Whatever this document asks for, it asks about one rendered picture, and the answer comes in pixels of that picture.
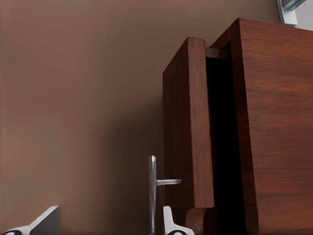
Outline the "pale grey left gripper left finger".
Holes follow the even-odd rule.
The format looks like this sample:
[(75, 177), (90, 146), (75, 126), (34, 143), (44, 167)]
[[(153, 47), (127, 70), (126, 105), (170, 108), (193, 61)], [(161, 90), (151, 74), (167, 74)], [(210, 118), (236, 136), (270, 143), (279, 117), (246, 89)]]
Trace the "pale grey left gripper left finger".
[(0, 235), (58, 235), (60, 229), (60, 207), (52, 206), (32, 223), (12, 228)]

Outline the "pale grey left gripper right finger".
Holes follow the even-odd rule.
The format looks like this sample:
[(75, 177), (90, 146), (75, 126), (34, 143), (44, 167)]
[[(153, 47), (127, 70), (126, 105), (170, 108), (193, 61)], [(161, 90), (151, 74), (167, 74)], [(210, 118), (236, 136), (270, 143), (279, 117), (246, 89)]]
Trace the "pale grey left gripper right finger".
[(174, 223), (172, 210), (169, 206), (163, 207), (163, 218), (165, 235), (195, 235), (191, 229)]

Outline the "wooden drawer with silver handle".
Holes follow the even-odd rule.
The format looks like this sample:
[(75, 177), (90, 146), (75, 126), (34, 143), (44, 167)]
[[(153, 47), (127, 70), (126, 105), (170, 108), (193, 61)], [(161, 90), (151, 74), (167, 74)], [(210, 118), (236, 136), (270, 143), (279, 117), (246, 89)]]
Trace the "wooden drawer with silver handle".
[(156, 192), (165, 187), (165, 206), (175, 224), (204, 235), (205, 214), (214, 207), (214, 185), (206, 59), (228, 60), (226, 50), (187, 38), (163, 72), (164, 175), (149, 157), (151, 233), (156, 232)]

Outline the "dark wooden drawer cabinet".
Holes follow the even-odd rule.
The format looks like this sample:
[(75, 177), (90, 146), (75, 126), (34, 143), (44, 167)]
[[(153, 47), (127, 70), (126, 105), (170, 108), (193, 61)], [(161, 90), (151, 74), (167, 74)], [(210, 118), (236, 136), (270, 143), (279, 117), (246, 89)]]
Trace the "dark wooden drawer cabinet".
[(204, 235), (313, 235), (313, 32), (237, 19), (207, 58)]

